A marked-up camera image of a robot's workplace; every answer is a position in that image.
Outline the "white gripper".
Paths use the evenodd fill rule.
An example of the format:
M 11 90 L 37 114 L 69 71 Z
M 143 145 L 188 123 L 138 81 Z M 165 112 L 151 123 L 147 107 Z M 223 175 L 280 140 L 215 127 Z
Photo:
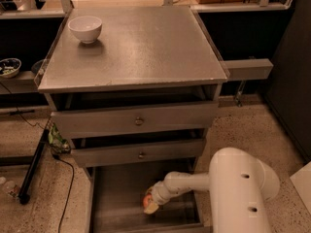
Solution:
M 157 182 L 153 186 L 149 187 L 146 194 L 152 194 L 154 201 L 144 207 L 144 213 L 147 215 L 155 213 L 158 210 L 159 205 L 168 203 L 172 198 L 171 193 L 165 186 L 164 182 Z

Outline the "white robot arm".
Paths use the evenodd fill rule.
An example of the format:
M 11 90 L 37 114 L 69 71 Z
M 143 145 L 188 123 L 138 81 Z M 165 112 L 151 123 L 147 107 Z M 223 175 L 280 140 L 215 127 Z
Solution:
M 280 180 L 270 166 L 243 150 L 223 148 L 212 156 L 206 173 L 168 173 L 147 190 L 143 208 L 151 215 L 175 197 L 207 192 L 213 233 L 272 233 L 264 203 L 279 190 Z

